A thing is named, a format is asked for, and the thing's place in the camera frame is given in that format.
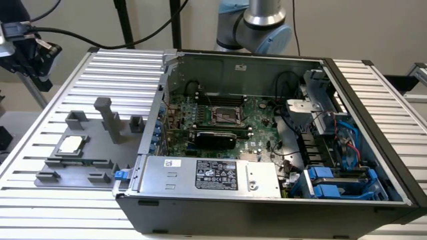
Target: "sticker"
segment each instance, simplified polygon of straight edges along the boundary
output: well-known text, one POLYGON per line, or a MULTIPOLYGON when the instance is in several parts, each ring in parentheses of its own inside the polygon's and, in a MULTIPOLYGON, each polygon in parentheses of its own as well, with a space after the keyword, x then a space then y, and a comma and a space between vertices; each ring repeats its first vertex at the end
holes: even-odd
POLYGON ((236 71, 245 71, 245 70, 247 70, 247 67, 248 67, 248 66, 245 66, 245 65, 236 65, 236 66, 235 66, 235 70, 236 70, 236 71))
POLYGON ((239 190, 236 162, 197 160, 195 187, 207 190, 239 190))
POLYGON ((180 159, 165 159, 164 166, 179 168, 181 166, 181 160, 180 159))

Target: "black cable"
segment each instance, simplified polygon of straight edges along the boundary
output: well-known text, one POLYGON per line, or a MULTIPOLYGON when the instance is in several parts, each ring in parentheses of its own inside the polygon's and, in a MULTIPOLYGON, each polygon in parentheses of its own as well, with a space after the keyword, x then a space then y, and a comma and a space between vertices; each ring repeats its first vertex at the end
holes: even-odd
POLYGON ((278 88, 279 88, 279 80, 280 80, 280 77, 284 75, 284 74, 292 74, 295 77, 296 77, 296 80, 298 80, 298 85, 300 85, 300 76, 294 72, 294 71, 283 71, 278 74, 278 76, 275 77, 275 91, 274 91, 274 100, 278 101, 278 88))
POLYGON ((291 126, 291 124, 288 123, 288 121, 286 119, 283 108, 280 108, 280 117, 282 117, 282 120, 283 120, 284 124, 287 125, 287 127, 292 130, 292 132, 296 134, 296 136, 299 136, 300 135, 299 131, 296 131, 296 129, 291 126))
POLYGON ((63 30, 63 29, 57 29, 57 28, 51 28, 51 27, 32 27, 31 28, 31 31, 32 33, 36 33, 36 32, 45 32, 45 33, 56 33, 56 34, 64 34, 64 35, 68 35, 76 39, 80 39, 81 41, 87 42, 88 44, 93 45, 95 47, 100 48, 100 49, 123 49, 123 48, 127 48, 127 47, 131 47, 131 46, 135 46, 136 44, 140 44, 143 42, 145 42, 147 40, 149 40, 153 36, 157 35, 157 33, 161 32, 161 30, 169 25, 169 23, 173 21, 173 19, 180 15, 180 12, 183 11, 187 3, 188 3, 189 0, 185 0, 185 2, 183 3, 183 5, 180 6, 179 10, 176 11, 176 13, 173 13, 171 19, 163 24, 163 26, 152 33, 149 34, 147 37, 144 37, 143 39, 135 41, 135 42, 129 42, 127 44, 123 44, 123 45, 117 45, 117 46, 105 46, 105 45, 101 45, 99 44, 97 42, 89 40, 88 38, 85 38, 84 36, 71 32, 71 31, 67 31, 67 30, 63 30))
POLYGON ((276 152, 276 147, 278 147, 278 145, 279 145, 280 142, 282 142, 282 141, 278 141, 276 144, 275 144, 274 147, 272 147, 272 152, 274 152, 274 154, 276 154, 278 156, 284 157, 284 156, 290 156, 290 155, 292 155, 292 154, 299 154, 299 153, 302 153, 300 151, 294 151, 294 152, 287 153, 287 154, 280 154, 280 153, 278 153, 278 152, 276 152))
POLYGON ((282 164, 276 163, 275 160, 272 159, 272 154, 270 154, 270 161, 274 163, 274 165, 282 168, 282 164))
POLYGON ((60 3, 61 3, 61 0, 57 0, 55 5, 52 6, 52 8, 45 13, 43 13, 40 16, 31 19, 29 22, 33 23, 33 22, 39 21, 40 19, 43 19, 44 17, 47 17, 55 11, 55 9, 59 7, 60 3))
POLYGON ((296 23, 295 23, 295 0, 292 0, 292 21, 294 21, 294 34, 295 34, 295 40, 296 40, 298 56, 300 56, 302 55, 300 41, 299 41, 299 35, 296 33, 296 23))
POLYGON ((188 80, 188 82, 185 83, 185 86, 184 86, 184 93, 183 93, 183 95, 184 95, 185 97, 187 97, 187 89, 188 89, 188 85, 189 85, 191 83, 197 83, 197 85, 200 85, 199 80, 195 80, 195 79, 188 80))

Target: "motherboard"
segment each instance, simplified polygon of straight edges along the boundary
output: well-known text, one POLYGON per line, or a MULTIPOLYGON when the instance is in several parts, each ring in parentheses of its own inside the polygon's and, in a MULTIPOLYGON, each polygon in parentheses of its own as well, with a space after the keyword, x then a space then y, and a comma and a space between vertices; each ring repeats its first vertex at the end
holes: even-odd
POLYGON ((280 141, 280 137, 275 122, 278 105, 272 98, 220 98, 208 95, 199 98, 177 94, 171 96, 168 108, 169 156, 254 162, 275 160, 268 149, 280 141), (229 139, 233 145, 209 147, 213 144, 209 137, 195 141, 197 133, 199 138, 203 137, 200 134, 231 134, 236 137, 229 139))

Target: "blue latch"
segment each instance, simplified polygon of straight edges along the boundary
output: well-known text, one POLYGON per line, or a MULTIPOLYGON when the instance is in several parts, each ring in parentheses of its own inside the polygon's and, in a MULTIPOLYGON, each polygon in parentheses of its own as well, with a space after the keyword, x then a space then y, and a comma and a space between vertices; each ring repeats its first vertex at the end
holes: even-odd
POLYGON ((335 185, 319 184, 314 187, 314 194, 319 199, 339 199, 342 197, 335 185))
POLYGON ((308 176, 311 179, 318 178, 334 178, 331 168, 323 166, 315 166, 308 169, 308 176))
POLYGON ((367 170, 367 174, 372 181, 379 178, 374 169, 367 170))
POLYGON ((128 175, 129 175, 128 171, 116 171, 113 174, 113 179, 125 181, 128 180, 128 175))

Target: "black pole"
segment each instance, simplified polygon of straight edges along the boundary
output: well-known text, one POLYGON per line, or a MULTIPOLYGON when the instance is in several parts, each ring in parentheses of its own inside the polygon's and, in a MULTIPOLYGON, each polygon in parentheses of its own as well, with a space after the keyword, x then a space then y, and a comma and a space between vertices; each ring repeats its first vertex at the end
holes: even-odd
MULTIPOLYGON (((171 16, 179 11, 181 7, 181 0, 168 0, 171 8, 171 16)), ((181 18, 177 14, 176 18, 172 20, 172 44, 175 49, 181 49, 181 18)))
POLYGON ((132 29, 131 29, 127 0, 113 0, 113 6, 115 6, 115 9, 117 10, 124 43, 128 44, 133 42, 133 35, 132 35, 132 29))

